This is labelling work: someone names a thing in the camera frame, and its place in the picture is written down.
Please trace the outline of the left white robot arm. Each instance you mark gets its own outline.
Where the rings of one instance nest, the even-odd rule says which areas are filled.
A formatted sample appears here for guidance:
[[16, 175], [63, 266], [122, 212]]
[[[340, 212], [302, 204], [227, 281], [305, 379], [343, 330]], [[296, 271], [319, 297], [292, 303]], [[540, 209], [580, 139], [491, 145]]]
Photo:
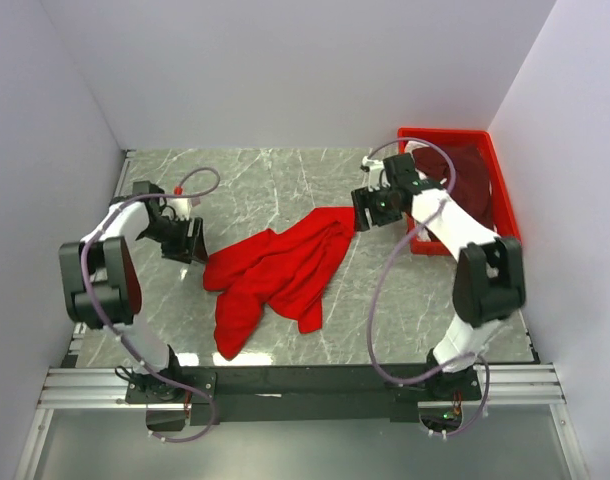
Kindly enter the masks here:
[[149, 181], [112, 199], [107, 215], [79, 241], [63, 244], [59, 264], [67, 313], [123, 347], [133, 367], [117, 367], [130, 387], [170, 400], [184, 382], [177, 355], [141, 319], [142, 290], [131, 256], [141, 239], [156, 242], [166, 260], [206, 263], [203, 220], [191, 214], [200, 197], [172, 193]]

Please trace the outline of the red t shirt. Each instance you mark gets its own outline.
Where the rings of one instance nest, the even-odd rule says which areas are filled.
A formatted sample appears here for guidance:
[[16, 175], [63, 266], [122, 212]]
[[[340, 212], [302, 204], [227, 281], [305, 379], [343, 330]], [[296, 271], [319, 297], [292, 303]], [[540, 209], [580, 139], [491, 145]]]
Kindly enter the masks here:
[[355, 234], [351, 207], [318, 207], [282, 233], [265, 229], [213, 254], [203, 288], [218, 294], [214, 339], [234, 359], [257, 329], [264, 308], [297, 323], [302, 334], [322, 328], [322, 297]]

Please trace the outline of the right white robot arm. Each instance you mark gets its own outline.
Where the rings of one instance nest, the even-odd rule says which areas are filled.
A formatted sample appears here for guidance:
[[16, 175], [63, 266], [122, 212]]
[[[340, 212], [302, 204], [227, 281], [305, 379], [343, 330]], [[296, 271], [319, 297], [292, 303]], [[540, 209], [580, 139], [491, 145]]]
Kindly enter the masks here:
[[395, 385], [415, 385], [439, 373], [455, 374], [481, 360], [489, 341], [526, 300], [523, 253], [514, 236], [502, 236], [470, 216], [452, 198], [456, 176], [445, 181], [420, 176], [412, 154], [361, 162], [366, 186], [352, 193], [355, 229], [384, 226], [411, 217], [417, 230], [436, 236], [456, 260], [452, 289], [454, 317], [432, 349], [432, 366], [409, 378], [375, 371]]

